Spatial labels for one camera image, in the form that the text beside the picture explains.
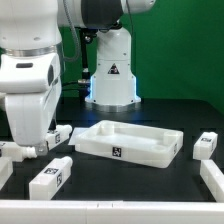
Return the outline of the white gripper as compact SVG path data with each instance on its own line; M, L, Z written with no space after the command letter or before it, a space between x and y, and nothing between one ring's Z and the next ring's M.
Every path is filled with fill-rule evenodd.
M5 108L13 140L21 146L34 146L37 156L48 154L47 131L56 130L55 110L61 95L61 79L42 93L7 94Z

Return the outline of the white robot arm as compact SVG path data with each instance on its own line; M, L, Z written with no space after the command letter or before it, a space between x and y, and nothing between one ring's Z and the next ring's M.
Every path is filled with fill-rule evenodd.
M99 33L97 72L86 103L122 111L141 102L130 68L131 35L124 14L150 10L156 0L0 0L0 93L14 142L39 155L56 128L64 63L61 26Z

